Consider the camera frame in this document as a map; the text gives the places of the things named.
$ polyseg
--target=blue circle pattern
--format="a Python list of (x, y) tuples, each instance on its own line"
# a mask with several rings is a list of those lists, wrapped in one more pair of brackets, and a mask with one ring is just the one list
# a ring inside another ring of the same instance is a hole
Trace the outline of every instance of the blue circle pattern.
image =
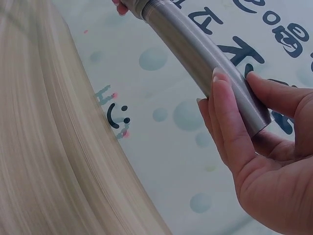
[(141, 54), (139, 65), (143, 70), (156, 71), (166, 64), (167, 58), (168, 54), (164, 49), (152, 47)]
[(93, 63), (99, 62), (103, 57), (102, 52), (100, 51), (95, 51), (90, 55), (90, 61)]
[(210, 145), (210, 135), (208, 132), (200, 132), (196, 135), (196, 144), (200, 148), (205, 148)]
[(176, 126), (183, 131), (196, 131), (204, 124), (197, 103), (187, 100), (180, 103), (174, 110), (173, 119)]
[(164, 108), (158, 108), (153, 111), (152, 117), (153, 117), (153, 120), (156, 122), (165, 121), (168, 117), (167, 110)]
[(205, 213), (211, 208), (211, 197), (206, 193), (198, 193), (190, 200), (190, 208), (195, 213)]

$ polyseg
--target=metal tube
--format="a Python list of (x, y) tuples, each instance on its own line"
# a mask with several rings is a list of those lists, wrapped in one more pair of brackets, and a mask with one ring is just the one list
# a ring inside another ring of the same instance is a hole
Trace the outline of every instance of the metal tube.
[(239, 112), (251, 138), (272, 122), (269, 110), (257, 99), (237, 68), (170, 0), (122, 2), (159, 35), (206, 97), (210, 96), (214, 68), (220, 68), (229, 76)]

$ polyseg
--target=black chinese character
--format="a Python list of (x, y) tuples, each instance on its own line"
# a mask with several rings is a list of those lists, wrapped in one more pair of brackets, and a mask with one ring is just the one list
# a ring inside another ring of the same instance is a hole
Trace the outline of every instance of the black chinese character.
[(174, 1), (171, 0), (179, 9), (181, 9), (181, 4), (186, 1), (186, 0), (178, 0), (178, 1)]
[(250, 47), (246, 42), (244, 42), (242, 39), (240, 39), (237, 36), (233, 37), (233, 40), (241, 47), (230, 47), (230, 46), (221, 46), (218, 45), (218, 47), (222, 50), (224, 53), (231, 53), (234, 54), (234, 57), (230, 59), (230, 61), (235, 65), (239, 65), (240, 62), (242, 62), (247, 56), (251, 56), (254, 58), (257, 62), (260, 64), (264, 64), (265, 60), (263, 57), (256, 52), (255, 49)]
[(288, 55), (292, 58), (297, 58), (301, 55), (303, 52), (302, 45), (283, 26), (278, 26), (273, 29), (272, 32), (275, 34), (276, 41), (283, 45)]
[[(251, 3), (253, 3), (254, 5), (257, 5), (257, 6), (265, 6), (265, 0), (242, 0), (242, 1), (251, 2)], [(240, 0), (233, 0), (233, 2), (235, 3), (235, 5), (237, 7), (239, 7), (240, 9), (242, 9), (243, 11), (245, 11), (247, 13), (252, 13), (252, 14), (257, 13), (256, 11), (253, 11), (253, 10), (251, 10), (249, 8), (246, 8), (244, 5), (242, 5)]]
[[(212, 19), (217, 22), (218, 24), (223, 24), (220, 18), (218, 18), (208, 7), (204, 8), (205, 11), (197, 11), (190, 13), (188, 17), (200, 28), (202, 31), (208, 35), (212, 35), (213, 32), (209, 30), (207, 27), (211, 23)], [(203, 23), (199, 23), (195, 20), (197, 16), (208, 16)]]

